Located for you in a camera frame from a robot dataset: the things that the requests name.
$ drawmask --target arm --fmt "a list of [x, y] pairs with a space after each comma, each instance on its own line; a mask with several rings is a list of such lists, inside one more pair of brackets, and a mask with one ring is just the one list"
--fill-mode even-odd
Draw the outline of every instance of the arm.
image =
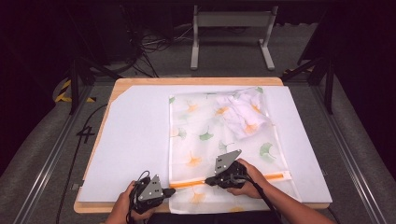
[[[134, 181], [128, 186], [128, 188], [120, 194], [119, 198], [117, 199], [116, 203], [111, 210], [110, 215], [106, 220], [106, 224], [125, 224], [126, 223], [126, 215], [128, 214], [129, 210], [129, 194], [131, 193], [132, 189], [134, 188]], [[149, 209], [147, 212], [139, 215], [135, 211], [132, 211], [132, 217], [135, 221], [147, 219], [152, 216], [154, 213], [155, 208]]]
[[[262, 187], [265, 195], [271, 201], [273, 206], [279, 211], [290, 223], [333, 223], [321, 213], [309, 208], [308, 206], [295, 201], [283, 191], [272, 186], [262, 175], [262, 173], [248, 162], [238, 159], [238, 161], [247, 168], [247, 173], [254, 182]], [[246, 194], [252, 198], [260, 198], [259, 192], [254, 186], [246, 182], [241, 189], [227, 189], [233, 195]]]

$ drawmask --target human hand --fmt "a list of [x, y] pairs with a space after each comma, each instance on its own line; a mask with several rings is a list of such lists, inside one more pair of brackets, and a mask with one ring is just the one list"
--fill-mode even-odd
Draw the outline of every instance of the human hand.
[[[128, 186], [128, 188], [120, 194], [116, 203], [114, 204], [113, 210], [106, 220], [106, 224], [124, 224], [126, 223], [126, 216], [129, 212], [129, 194], [134, 188], [134, 181]], [[138, 214], [136, 211], [132, 211], [132, 217], [135, 221], [147, 219], [152, 216], [155, 208], [151, 208], [143, 214]]]
[[[262, 175], [262, 172], [260, 172], [254, 165], [248, 163], [247, 161], [244, 161], [243, 159], [238, 159], [237, 161], [247, 168], [248, 175], [262, 188], [269, 184], [265, 177]], [[262, 197], [256, 190], [256, 188], [254, 188], [254, 186], [248, 181], [245, 182], [244, 187], [242, 187], [241, 189], [229, 188], [227, 189], [227, 191], [235, 196], [245, 194], [251, 198], [260, 199]]]

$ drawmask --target orange strip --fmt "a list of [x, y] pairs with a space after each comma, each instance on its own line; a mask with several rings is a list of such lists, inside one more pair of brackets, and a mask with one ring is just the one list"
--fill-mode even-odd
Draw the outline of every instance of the orange strip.
[[[283, 178], [283, 174], [265, 175], [264, 177], [267, 180], [279, 179], [279, 178]], [[192, 187], [192, 186], [195, 186], [195, 185], [201, 185], [201, 184], [204, 184], [204, 183], [205, 183], [204, 180], [197, 180], [197, 181], [191, 181], [191, 182], [169, 184], [169, 188], [171, 188], [171, 189], [181, 189], [181, 188], [186, 188], [186, 187]]]

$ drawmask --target patterned fabric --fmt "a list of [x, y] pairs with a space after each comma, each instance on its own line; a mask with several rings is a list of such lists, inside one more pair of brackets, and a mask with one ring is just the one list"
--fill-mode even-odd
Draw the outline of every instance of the patterned fabric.
[[264, 209], [262, 200], [235, 197], [218, 187], [194, 184], [214, 175], [218, 155], [237, 149], [242, 149], [241, 158], [255, 165], [264, 175], [281, 174], [272, 183], [290, 196], [299, 198], [265, 102], [264, 87], [169, 97], [169, 182], [171, 186], [184, 186], [177, 189], [169, 201], [172, 213], [211, 214]]

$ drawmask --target white surface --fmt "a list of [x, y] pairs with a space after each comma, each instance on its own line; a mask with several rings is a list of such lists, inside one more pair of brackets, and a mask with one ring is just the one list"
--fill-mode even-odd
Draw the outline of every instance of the white surface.
[[[145, 170], [168, 187], [169, 99], [186, 92], [231, 91], [248, 86], [132, 86], [111, 105], [79, 202], [115, 202]], [[287, 87], [265, 87], [269, 114], [303, 203], [332, 198]]]

